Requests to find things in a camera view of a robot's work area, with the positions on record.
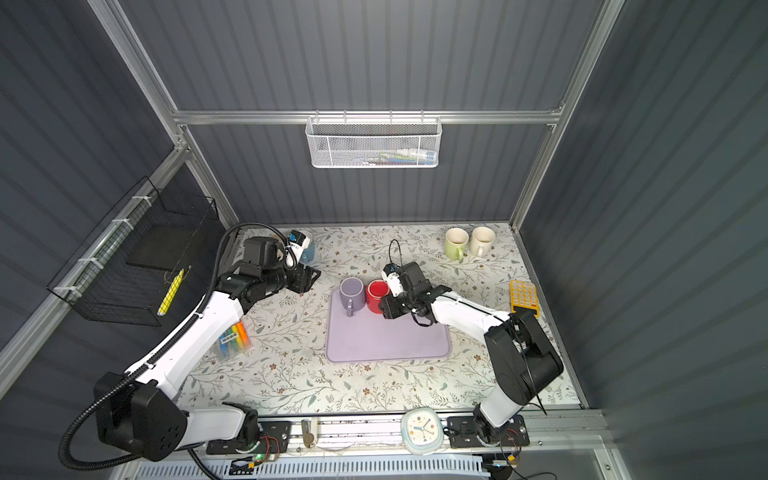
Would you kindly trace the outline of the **red mug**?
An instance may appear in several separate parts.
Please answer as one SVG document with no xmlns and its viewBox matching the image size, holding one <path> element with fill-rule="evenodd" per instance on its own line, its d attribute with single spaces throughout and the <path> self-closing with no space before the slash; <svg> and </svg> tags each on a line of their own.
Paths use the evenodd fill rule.
<svg viewBox="0 0 768 480">
<path fill-rule="evenodd" d="M 370 282 L 366 287 L 366 302 L 368 309 L 377 315 L 382 314 L 380 302 L 382 299 L 390 293 L 389 286 L 386 281 L 378 279 Z"/>
</svg>

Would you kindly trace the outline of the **light green mug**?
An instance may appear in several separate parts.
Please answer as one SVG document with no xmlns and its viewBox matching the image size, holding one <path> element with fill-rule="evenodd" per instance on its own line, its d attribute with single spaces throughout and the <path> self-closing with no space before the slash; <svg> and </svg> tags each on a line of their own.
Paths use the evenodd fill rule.
<svg viewBox="0 0 768 480">
<path fill-rule="evenodd" d="M 445 232 L 443 252 L 452 261 L 461 261 L 465 256 L 469 234 L 462 228 L 454 227 Z"/>
</svg>

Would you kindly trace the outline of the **white mug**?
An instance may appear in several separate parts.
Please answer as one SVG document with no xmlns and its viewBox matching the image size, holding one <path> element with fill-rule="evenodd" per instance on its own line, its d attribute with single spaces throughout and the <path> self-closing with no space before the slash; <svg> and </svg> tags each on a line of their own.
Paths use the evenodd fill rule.
<svg viewBox="0 0 768 480">
<path fill-rule="evenodd" d="M 491 228 L 485 226 L 474 228 L 469 244 L 471 255 L 475 257 L 489 255 L 495 240 L 496 234 Z"/>
</svg>

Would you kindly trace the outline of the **blue polka dot mug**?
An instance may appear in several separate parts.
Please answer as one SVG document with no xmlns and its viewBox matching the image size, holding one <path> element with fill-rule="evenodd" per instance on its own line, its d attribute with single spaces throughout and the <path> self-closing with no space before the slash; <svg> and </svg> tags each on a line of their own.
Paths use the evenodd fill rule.
<svg viewBox="0 0 768 480">
<path fill-rule="evenodd" d="M 314 260 L 315 251 L 316 251 L 316 244 L 314 242 L 311 242 L 309 246 L 303 250 L 302 256 L 300 258 L 300 262 L 306 265 L 310 265 Z"/>
</svg>

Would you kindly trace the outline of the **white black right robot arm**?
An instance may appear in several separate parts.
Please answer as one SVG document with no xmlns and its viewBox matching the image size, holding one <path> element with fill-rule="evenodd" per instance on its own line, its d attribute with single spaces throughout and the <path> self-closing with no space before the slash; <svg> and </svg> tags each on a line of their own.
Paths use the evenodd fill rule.
<svg viewBox="0 0 768 480">
<path fill-rule="evenodd" d="M 485 307 L 432 284 L 415 262 L 387 263 L 382 279 L 390 289 L 379 302 L 385 318 L 409 315 L 422 328 L 446 325 L 486 346 L 496 386 L 473 412 L 475 432 L 483 442 L 495 441 L 512 417 L 564 372 L 534 309 Z"/>
</svg>

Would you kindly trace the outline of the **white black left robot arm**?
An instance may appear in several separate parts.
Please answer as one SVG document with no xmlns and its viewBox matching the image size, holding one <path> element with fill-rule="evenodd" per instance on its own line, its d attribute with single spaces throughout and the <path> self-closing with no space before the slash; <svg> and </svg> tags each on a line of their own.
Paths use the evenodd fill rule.
<svg viewBox="0 0 768 480">
<path fill-rule="evenodd" d="M 178 392 L 191 370 L 212 345 L 236 331 L 241 317 L 257 302 L 284 289 L 308 292 L 319 270 L 301 261 L 310 238 L 297 230 L 283 234 L 271 227 L 267 236 L 244 241 L 243 256 L 221 268 L 237 224 L 219 241 L 209 285 L 195 309 L 154 349 L 123 373 L 106 373 L 94 387 L 94 401 L 67 427 L 58 446 L 60 463 L 75 471 L 109 469 L 138 459 L 160 461 L 177 450 L 195 457 L 210 441 L 230 441 L 234 450 L 250 454 L 262 447 L 258 412 L 240 403 L 183 410 Z M 99 440 L 122 450 L 120 457 L 85 461 L 74 457 L 72 441 L 95 418 Z"/>
</svg>

